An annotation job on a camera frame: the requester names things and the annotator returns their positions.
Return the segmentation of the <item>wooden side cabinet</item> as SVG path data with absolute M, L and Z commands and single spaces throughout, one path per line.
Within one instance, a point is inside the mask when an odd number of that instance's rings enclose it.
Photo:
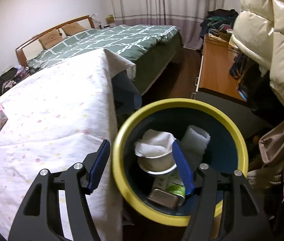
M 196 89 L 191 98 L 196 99 L 200 93 L 206 93 L 246 106 L 247 102 L 237 90 L 237 81 L 229 74 L 237 55 L 238 50 L 229 43 L 206 34 L 199 75 L 195 80 Z

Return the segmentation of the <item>brown pillow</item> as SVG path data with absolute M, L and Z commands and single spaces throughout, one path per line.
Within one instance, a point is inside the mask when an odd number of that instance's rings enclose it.
M 45 50 L 52 48 L 62 41 L 63 38 L 57 29 L 50 31 L 39 38 L 39 42 Z
M 81 26 L 78 22 L 73 22 L 62 26 L 62 30 L 67 36 L 72 36 L 77 33 L 86 31 L 86 28 Z

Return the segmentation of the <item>wooden bed headboard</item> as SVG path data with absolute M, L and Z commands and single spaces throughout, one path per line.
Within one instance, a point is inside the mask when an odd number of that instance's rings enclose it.
M 87 30 L 86 27 L 83 27 L 82 25 L 78 24 L 78 22 L 82 20 L 88 20 L 90 27 L 91 28 L 95 27 L 92 18 L 89 15 L 86 15 L 59 24 L 51 29 L 48 29 L 34 36 L 30 40 L 26 41 L 24 44 L 20 45 L 16 49 L 16 56 L 19 64 L 23 67 L 28 66 L 28 59 L 25 56 L 23 49 L 27 47 L 29 44 L 38 41 L 41 45 L 41 50 L 37 52 L 39 54 L 43 50 L 48 50 L 50 48 L 53 48 L 58 43 L 62 42 L 65 37 L 72 36 L 81 31 Z

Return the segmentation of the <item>cream puffer jacket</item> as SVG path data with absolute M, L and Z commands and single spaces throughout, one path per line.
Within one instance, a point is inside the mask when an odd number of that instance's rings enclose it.
M 284 0 L 240 0 L 231 40 L 270 73 L 270 87 L 284 106 Z

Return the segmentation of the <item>left brown pillow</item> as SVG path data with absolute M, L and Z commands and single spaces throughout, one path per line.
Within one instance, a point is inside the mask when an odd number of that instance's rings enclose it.
M 57 29 L 50 31 L 39 38 L 39 42 L 45 50 L 52 48 L 62 41 L 63 38 Z

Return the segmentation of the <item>white paper cup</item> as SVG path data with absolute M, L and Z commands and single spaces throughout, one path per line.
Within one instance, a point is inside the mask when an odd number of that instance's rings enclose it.
M 139 157 L 137 162 L 143 171 L 154 176 L 169 174 L 177 167 L 172 152 L 156 157 Z

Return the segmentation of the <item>clothes pile on cabinet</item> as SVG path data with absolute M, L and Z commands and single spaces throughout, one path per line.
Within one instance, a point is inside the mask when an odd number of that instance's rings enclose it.
M 203 39 L 206 33 L 218 34 L 218 31 L 233 29 L 234 22 L 239 13 L 235 9 L 217 9 L 207 12 L 207 17 L 200 24 L 200 37 Z

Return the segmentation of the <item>white bubble foam sheet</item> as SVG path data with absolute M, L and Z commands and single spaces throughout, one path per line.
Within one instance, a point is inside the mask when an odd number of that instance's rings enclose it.
M 200 165 L 210 140 L 208 132 L 195 125 L 190 125 L 181 141 L 182 152 L 189 162 Z

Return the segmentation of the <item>right brown pillow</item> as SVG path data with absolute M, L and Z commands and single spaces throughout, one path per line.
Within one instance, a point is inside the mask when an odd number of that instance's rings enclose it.
M 86 28 L 81 26 L 78 22 L 73 22 L 62 26 L 62 30 L 67 36 L 72 36 L 77 33 L 86 31 Z

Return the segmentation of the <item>green plaid duvet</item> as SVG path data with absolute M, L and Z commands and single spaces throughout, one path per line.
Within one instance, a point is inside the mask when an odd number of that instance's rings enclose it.
M 177 39 L 182 42 L 178 27 L 166 25 L 119 25 L 113 28 L 88 29 L 66 37 L 52 48 L 44 49 L 27 61 L 28 67 L 37 72 L 56 65 L 67 58 L 106 48 L 129 61 L 136 62 L 151 48 L 168 44 Z

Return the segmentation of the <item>dark clothes on nightstand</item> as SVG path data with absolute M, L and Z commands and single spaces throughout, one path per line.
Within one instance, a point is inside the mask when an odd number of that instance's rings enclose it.
M 0 76 L 0 96 L 29 76 L 29 67 L 11 67 Z

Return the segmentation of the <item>green plastic bag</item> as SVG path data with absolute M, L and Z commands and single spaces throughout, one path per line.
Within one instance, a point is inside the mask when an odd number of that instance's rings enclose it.
M 158 188 L 178 196 L 180 206 L 184 203 L 186 189 L 177 169 L 170 174 L 156 176 L 152 188 Z

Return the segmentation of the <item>white paper towel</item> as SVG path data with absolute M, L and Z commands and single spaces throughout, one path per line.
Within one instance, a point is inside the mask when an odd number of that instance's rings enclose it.
M 173 134 L 150 129 L 144 133 L 140 140 L 134 143 L 134 152 L 138 157 L 159 157 L 172 151 L 174 141 Z

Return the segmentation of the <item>yellow rimmed trash bin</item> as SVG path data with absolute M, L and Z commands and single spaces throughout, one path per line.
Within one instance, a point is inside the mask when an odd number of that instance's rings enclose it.
M 113 145 L 113 175 L 121 195 L 142 216 L 163 225 L 186 226 L 196 203 L 195 192 L 201 188 L 195 181 L 198 166 L 189 162 L 181 149 L 180 141 L 190 125 L 204 129 L 211 137 L 202 163 L 220 173 L 240 170 L 247 175 L 249 158 L 241 132 L 226 114 L 201 101 L 175 98 L 150 103 L 124 122 Z M 134 143 L 150 129 L 175 137 L 173 158 L 186 186 L 186 201 L 177 210 L 147 201 L 154 177 L 139 167 Z

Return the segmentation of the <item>white dotted table cloth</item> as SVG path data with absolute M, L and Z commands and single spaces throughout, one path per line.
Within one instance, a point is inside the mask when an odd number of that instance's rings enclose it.
M 7 238 L 31 183 L 42 169 L 58 172 L 114 141 L 111 80 L 134 63 L 97 49 L 29 76 L 0 97 L 0 234 Z

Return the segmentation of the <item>pink white curtain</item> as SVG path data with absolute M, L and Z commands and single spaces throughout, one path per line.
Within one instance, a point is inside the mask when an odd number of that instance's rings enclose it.
M 208 12 L 226 9 L 239 12 L 240 0 L 107 0 L 116 25 L 174 25 L 181 31 L 184 46 L 202 46 L 200 24 Z

